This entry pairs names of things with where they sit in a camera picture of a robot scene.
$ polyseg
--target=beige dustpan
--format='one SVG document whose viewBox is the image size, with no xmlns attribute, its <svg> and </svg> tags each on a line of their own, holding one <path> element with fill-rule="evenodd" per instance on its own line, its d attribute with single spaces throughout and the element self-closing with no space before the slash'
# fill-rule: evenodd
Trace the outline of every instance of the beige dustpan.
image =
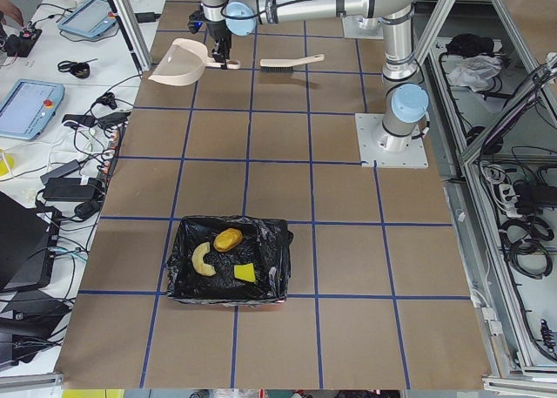
<svg viewBox="0 0 557 398">
<path fill-rule="evenodd" d="M 226 64 L 232 70 L 240 68 L 239 61 L 227 60 Z M 187 86 L 199 80 L 207 65 L 220 68 L 220 63 L 207 56 L 204 44 L 177 38 L 149 79 L 171 86 Z"/>
</svg>

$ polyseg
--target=blue joint cap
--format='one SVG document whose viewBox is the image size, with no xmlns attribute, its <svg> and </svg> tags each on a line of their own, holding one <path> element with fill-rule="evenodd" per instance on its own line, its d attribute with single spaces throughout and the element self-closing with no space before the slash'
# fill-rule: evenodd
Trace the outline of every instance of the blue joint cap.
<svg viewBox="0 0 557 398">
<path fill-rule="evenodd" d="M 418 122 L 426 114 L 429 97 L 417 84 L 403 84 L 391 99 L 393 113 L 407 124 Z"/>
<path fill-rule="evenodd" d="M 253 10 L 244 3 L 230 2 L 226 5 L 226 15 L 228 17 L 252 17 Z M 226 18 L 226 26 L 235 35 L 248 35 L 255 30 L 257 22 L 255 17 L 252 19 L 230 19 Z"/>
</svg>

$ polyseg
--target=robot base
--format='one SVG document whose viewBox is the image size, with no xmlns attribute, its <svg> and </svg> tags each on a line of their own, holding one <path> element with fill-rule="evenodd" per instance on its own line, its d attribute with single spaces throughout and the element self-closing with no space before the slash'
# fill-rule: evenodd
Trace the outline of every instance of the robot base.
<svg viewBox="0 0 557 398">
<path fill-rule="evenodd" d="M 345 38 L 383 39 L 383 27 L 377 19 L 364 19 L 359 16 L 343 17 L 342 27 Z"/>
<path fill-rule="evenodd" d="M 373 129 L 383 121 L 383 114 L 378 113 L 357 113 L 356 131 L 358 132 L 359 159 L 363 167 L 384 168 L 409 168 L 426 169 L 427 156 L 424 143 L 421 138 L 413 139 L 403 152 L 392 153 L 386 151 L 379 145 L 379 142 L 372 138 Z M 414 134 L 419 133 L 416 126 Z"/>
</svg>

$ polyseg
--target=tablet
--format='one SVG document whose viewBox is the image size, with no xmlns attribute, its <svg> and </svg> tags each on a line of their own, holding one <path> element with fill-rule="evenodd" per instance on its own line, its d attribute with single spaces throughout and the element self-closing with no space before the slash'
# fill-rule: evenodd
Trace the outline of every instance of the tablet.
<svg viewBox="0 0 557 398">
<path fill-rule="evenodd" d="M 58 23 L 58 29 L 94 40 L 116 24 L 106 0 L 88 0 Z"/>
<path fill-rule="evenodd" d="M 0 103 L 0 137 L 33 139 L 64 98 L 64 86 L 20 78 Z"/>
</svg>

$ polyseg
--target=person's hand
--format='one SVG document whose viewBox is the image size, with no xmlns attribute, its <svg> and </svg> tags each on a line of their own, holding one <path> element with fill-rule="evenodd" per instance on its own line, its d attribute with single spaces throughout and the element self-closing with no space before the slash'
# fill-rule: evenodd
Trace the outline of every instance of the person's hand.
<svg viewBox="0 0 557 398">
<path fill-rule="evenodd" d="M 9 0 L 0 0 L 0 11 L 2 11 L 5 16 L 11 17 L 20 26 L 23 26 L 23 15 L 20 9 Z"/>
</svg>

